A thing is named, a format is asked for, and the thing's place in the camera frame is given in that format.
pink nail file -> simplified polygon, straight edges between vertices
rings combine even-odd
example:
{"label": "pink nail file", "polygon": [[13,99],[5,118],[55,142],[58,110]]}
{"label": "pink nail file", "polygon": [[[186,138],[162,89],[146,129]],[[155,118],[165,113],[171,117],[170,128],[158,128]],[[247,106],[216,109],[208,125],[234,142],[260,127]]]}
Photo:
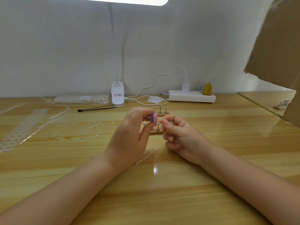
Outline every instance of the pink nail file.
{"label": "pink nail file", "polygon": [[152,113],[150,115],[150,122],[157,123],[157,113]]}

yellow keychain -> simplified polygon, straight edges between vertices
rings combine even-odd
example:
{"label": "yellow keychain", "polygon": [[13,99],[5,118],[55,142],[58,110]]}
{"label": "yellow keychain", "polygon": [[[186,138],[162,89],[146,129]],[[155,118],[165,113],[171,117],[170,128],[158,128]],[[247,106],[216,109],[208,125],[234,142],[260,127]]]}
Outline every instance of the yellow keychain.
{"label": "yellow keychain", "polygon": [[212,95],[212,85],[210,84],[210,82],[208,82],[203,89],[202,92],[203,95]]}

cardboard flap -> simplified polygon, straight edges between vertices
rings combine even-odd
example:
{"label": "cardboard flap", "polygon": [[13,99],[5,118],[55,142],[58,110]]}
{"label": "cardboard flap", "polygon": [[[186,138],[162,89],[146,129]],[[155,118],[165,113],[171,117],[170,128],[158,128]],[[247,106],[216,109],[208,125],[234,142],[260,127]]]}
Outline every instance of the cardboard flap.
{"label": "cardboard flap", "polygon": [[298,91],[292,103],[287,107],[283,118],[300,128],[300,92]]}
{"label": "cardboard flap", "polygon": [[300,0],[274,0],[245,72],[296,90],[300,86]]}

wooden desk surface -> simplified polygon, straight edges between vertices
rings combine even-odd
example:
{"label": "wooden desk surface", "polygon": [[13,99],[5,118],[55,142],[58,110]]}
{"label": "wooden desk surface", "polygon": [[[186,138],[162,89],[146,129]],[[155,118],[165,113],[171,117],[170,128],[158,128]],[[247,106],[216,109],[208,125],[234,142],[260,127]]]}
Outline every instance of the wooden desk surface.
{"label": "wooden desk surface", "polygon": [[[0,115],[1,139],[33,109],[49,107],[40,98],[0,99],[0,105],[23,101],[27,105]],[[122,108],[83,113],[73,108],[69,124],[50,124],[13,151],[1,153],[0,212],[102,152],[112,126],[133,106],[137,104],[127,101]],[[299,128],[238,94],[217,95],[215,104],[170,102],[167,107],[219,146],[300,185]],[[37,126],[65,110],[50,108]],[[105,124],[99,136],[94,137],[97,129],[79,132],[95,119]],[[147,150],[159,152],[109,183],[74,224],[269,224],[199,166],[164,145],[161,135],[150,136]]]}
{"label": "wooden desk surface", "polygon": [[280,101],[293,99],[296,91],[254,91],[240,92],[240,94],[259,106],[283,116],[286,110],[277,110],[274,106],[280,104]]}

hand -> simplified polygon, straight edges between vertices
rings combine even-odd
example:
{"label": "hand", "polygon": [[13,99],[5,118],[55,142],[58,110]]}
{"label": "hand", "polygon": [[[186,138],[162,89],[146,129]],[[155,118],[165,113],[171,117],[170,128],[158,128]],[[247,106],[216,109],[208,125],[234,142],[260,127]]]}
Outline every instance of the hand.
{"label": "hand", "polygon": [[140,160],[144,153],[149,134],[156,123],[149,122],[140,133],[142,121],[149,121],[153,109],[134,107],[115,130],[106,150],[108,161],[121,170]]}
{"label": "hand", "polygon": [[167,115],[159,123],[162,123],[162,130],[167,131],[163,134],[167,140],[166,147],[192,163],[200,165],[203,152],[214,146],[199,130],[180,117]]}

